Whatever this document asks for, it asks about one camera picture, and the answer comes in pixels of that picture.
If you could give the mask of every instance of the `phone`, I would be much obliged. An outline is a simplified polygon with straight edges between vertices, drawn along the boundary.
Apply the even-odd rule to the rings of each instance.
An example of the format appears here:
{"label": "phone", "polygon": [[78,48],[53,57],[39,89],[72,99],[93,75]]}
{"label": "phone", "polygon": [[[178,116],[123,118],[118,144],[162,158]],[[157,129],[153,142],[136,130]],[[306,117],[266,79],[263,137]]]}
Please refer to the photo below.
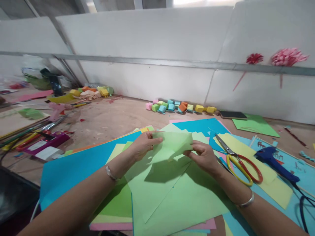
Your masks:
{"label": "phone", "polygon": [[240,111],[220,111],[220,116],[223,119],[247,120],[247,116]]}

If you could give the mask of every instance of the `purple device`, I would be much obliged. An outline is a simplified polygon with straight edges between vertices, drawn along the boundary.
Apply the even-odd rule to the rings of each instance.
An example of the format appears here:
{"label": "purple device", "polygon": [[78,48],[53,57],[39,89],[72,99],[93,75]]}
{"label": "purple device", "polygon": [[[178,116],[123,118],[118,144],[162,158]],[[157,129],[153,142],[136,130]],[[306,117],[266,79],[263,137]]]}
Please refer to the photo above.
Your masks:
{"label": "purple device", "polygon": [[34,143],[26,148],[24,148],[23,152],[31,154],[32,156],[35,156],[40,151],[44,150],[47,147],[58,147],[59,145],[63,144],[65,141],[70,139],[68,135],[66,135],[64,132],[57,131],[53,134],[51,134],[54,138],[52,140],[43,139],[41,141],[38,141],[37,143]]}

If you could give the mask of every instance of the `white wall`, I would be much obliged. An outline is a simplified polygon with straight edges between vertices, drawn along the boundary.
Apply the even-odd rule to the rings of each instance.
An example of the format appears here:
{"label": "white wall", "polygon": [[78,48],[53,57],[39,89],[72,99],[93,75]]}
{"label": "white wall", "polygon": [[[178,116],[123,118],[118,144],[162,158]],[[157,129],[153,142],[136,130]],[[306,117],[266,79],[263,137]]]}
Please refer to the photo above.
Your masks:
{"label": "white wall", "polygon": [[[265,56],[263,64],[268,64],[277,50],[299,47],[310,54],[299,66],[314,67],[313,9],[315,2],[311,0],[245,1],[234,9],[111,11],[61,16],[57,21],[74,51],[82,55],[245,63],[249,54],[259,52]],[[47,19],[21,20],[21,25],[11,22],[16,25],[3,26],[0,22],[0,30],[5,32],[0,35],[0,50],[69,53],[57,32],[51,32],[54,29]],[[25,37],[26,31],[31,36]],[[0,73],[16,73],[14,62],[20,59],[5,61],[7,57],[0,56]],[[69,64],[76,66],[75,61]],[[315,123],[313,77],[284,75],[280,89],[279,75],[247,73],[232,92],[242,72],[91,61],[81,64],[90,82],[113,86],[121,95],[185,100]]]}

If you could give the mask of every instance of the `table surface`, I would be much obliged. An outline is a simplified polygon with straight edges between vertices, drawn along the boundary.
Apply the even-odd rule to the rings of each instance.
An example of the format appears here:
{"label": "table surface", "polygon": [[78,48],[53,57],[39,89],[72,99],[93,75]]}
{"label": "table surface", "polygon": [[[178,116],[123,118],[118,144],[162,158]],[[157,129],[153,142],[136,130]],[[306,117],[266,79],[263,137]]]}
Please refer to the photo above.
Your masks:
{"label": "table surface", "polygon": [[[7,101],[12,101],[24,94],[32,94],[36,92],[38,92],[38,90],[29,87],[20,89],[15,93],[3,95],[3,97]],[[36,99],[29,102],[21,102],[21,104],[45,104],[33,105],[29,107],[35,109],[48,109],[48,105],[44,103],[45,100],[46,99],[44,98]],[[267,141],[268,143],[277,141],[278,148],[315,166],[313,162],[302,158],[299,155],[300,151],[304,151],[306,155],[310,156],[311,158],[315,158],[315,151],[313,148],[313,143],[315,143],[314,125],[265,118],[265,120],[271,127],[274,128],[274,130],[282,130],[281,133],[278,132],[281,138],[273,139],[274,137],[271,136],[238,130],[235,128],[232,120],[222,119],[220,116],[216,115],[197,115],[196,113],[179,114],[177,112],[166,112],[166,114],[163,115],[158,112],[148,111],[145,109],[145,104],[147,102],[148,101],[129,97],[113,96],[109,98],[98,98],[97,100],[92,101],[91,104],[81,106],[79,109],[75,109],[74,111],[66,111],[66,114],[69,114],[68,118],[53,128],[52,132],[68,130],[74,131],[75,133],[72,135],[72,138],[62,144],[59,149],[67,151],[75,148],[82,148],[88,145],[103,143],[107,140],[125,135],[133,131],[135,128],[142,128],[148,125],[152,125],[154,129],[161,129],[169,124],[169,120],[200,120],[216,118],[221,120],[232,134],[248,139],[252,139],[253,136],[257,135],[257,137]],[[16,106],[2,108],[0,109],[0,112],[12,108],[16,108]],[[52,110],[42,111],[47,114],[52,113]],[[291,126],[291,131],[303,142],[305,142],[309,149],[303,147],[296,139],[294,139],[287,131],[284,130],[284,126],[288,125]],[[20,160],[15,160],[13,156],[16,154],[17,152],[9,153],[3,159],[3,166],[9,167],[11,171],[40,186],[43,165],[45,162],[39,159],[29,158],[28,156]],[[216,224],[218,229],[212,230],[211,235],[225,235],[225,233],[219,229],[221,228],[220,225],[222,225],[224,228],[223,218],[217,217]]]}

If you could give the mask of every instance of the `silver bangle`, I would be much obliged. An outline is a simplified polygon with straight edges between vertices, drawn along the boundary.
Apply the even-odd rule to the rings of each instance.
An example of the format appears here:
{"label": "silver bangle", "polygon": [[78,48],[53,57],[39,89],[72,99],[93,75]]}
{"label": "silver bangle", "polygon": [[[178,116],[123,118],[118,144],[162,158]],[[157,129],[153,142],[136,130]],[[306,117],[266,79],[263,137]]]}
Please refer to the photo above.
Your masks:
{"label": "silver bangle", "polygon": [[105,170],[106,170],[106,173],[108,174],[108,176],[109,176],[112,180],[114,180],[114,181],[116,181],[116,182],[120,180],[120,178],[117,178],[117,177],[115,177],[115,176],[112,175],[111,170],[109,169],[108,166],[105,167]]}
{"label": "silver bangle", "polygon": [[253,203],[255,199],[255,195],[252,191],[252,197],[250,198],[250,200],[248,200],[248,202],[244,203],[244,204],[241,204],[241,205],[238,205],[239,208],[245,208],[245,207],[248,207],[249,205],[251,205]]}

